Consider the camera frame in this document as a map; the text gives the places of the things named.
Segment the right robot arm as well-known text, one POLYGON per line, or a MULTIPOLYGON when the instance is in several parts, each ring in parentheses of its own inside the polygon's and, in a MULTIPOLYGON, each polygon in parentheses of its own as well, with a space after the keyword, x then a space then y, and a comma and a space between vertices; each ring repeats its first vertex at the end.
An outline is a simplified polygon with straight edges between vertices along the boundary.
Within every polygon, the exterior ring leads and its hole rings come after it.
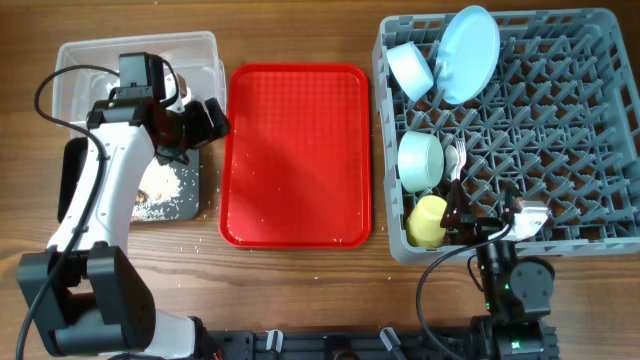
POLYGON ((464 358, 559 357, 556 330, 543 322, 551 313, 555 270, 539 257, 518 256, 516 249, 541 230, 548 217, 543 202, 525 199, 512 183, 505 185, 499 217, 477 217, 461 182, 452 182, 441 225, 457 230, 460 242, 475 248, 488 311, 471 320, 464 358))

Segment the yellow cup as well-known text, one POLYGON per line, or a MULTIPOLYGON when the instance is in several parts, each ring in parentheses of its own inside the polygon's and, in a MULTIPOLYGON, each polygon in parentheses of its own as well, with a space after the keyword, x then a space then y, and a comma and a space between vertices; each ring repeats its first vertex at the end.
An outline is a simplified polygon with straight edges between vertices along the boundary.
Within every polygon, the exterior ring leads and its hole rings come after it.
POLYGON ((446 229, 440 226, 447 202, 436 195, 421 198, 411 211, 406 232, 411 245, 422 248, 438 248, 443 244, 446 229))

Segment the light blue small bowl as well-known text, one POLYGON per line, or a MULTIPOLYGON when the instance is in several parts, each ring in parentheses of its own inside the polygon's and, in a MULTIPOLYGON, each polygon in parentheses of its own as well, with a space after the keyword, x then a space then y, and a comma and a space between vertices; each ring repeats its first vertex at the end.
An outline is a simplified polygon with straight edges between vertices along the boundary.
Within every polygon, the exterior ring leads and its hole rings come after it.
POLYGON ((433 87, 432 71, 413 42, 391 48, 386 57, 392 74, 411 101, 418 102, 433 87))

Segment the white plastic fork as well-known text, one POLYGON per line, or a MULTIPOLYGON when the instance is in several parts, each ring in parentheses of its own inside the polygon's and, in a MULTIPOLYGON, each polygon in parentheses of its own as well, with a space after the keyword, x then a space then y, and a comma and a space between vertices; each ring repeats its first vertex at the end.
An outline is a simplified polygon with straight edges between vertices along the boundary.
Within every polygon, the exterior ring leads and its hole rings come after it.
POLYGON ((457 140, 455 144, 455 150, 457 154, 457 162, 452 172, 452 179, 460 180, 462 169, 464 168, 467 160, 465 141, 462 139, 457 140))

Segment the light blue plate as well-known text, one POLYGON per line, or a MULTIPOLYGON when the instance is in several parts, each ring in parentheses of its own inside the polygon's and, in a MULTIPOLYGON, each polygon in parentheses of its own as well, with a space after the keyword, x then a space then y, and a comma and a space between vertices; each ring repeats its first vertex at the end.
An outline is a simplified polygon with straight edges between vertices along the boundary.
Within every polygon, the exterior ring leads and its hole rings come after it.
POLYGON ((436 86, 443 99, 459 105, 480 94, 499 57, 500 34, 495 19, 481 6, 468 6, 446 27, 436 57, 436 86))

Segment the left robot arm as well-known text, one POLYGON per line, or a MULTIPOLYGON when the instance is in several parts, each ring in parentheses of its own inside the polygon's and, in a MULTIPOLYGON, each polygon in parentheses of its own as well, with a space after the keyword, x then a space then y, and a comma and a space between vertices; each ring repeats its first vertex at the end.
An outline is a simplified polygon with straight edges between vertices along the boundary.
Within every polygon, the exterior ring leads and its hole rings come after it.
POLYGON ((215 99, 183 102, 169 62, 146 52, 119 58, 119 83, 78 128, 85 161, 45 250, 21 258, 28 306, 16 353, 36 328, 54 357, 220 359, 197 317, 159 310, 126 247, 135 200, 152 161, 188 164, 189 152, 229 134, 215 99))

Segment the mint green bowl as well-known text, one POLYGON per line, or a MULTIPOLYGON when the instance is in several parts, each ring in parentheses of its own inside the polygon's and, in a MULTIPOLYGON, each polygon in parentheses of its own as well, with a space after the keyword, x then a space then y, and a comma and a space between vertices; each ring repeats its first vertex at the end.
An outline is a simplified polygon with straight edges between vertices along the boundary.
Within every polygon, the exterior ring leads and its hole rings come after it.
POLYGON ((409 131, 398 148, 398 174, 409 193, 436 187, 443 177, 444 150, 432 134, 409 131))

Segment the rice and nut leftovers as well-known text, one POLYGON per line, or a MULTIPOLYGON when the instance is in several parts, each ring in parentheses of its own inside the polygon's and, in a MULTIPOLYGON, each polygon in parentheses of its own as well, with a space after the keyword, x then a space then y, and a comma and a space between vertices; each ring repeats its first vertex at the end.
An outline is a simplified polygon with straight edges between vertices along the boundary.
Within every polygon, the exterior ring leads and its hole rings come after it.
POLYGON ((152 160, 141 179, 131 221, 166 220, 180 190, 181 182, 175 170, 152 160))

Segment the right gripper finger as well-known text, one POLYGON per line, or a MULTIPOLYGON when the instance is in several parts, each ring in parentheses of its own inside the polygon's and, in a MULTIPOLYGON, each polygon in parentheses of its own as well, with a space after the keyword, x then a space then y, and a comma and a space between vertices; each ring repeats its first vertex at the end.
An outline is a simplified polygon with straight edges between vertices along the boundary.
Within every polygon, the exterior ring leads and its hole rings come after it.
POLYGON ((473 230, 473 214, 470 200, 459 179, 451 182, 447 205, 440 221, 445 229, 455 229, 459 235, 468 235, 473 230))
POLYGON ((504 194, 502 219, 513 220, 515 215, 518 214, 521 209, 518 205, 518 197, 521 195, 516 185, 509 180, 502 182, 502 190, 504 194))

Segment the white plastic spoon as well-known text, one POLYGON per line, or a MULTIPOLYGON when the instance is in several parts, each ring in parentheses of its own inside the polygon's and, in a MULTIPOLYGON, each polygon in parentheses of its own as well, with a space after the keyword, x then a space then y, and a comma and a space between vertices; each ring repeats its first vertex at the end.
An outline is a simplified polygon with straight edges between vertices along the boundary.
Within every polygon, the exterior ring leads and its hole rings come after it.
POLYGON ((458 153, 454 145, 448 145, 444 150, 445 155, 445 169, 444 175, 449 181, 455 179, 456 167, 459 161, 458 153))

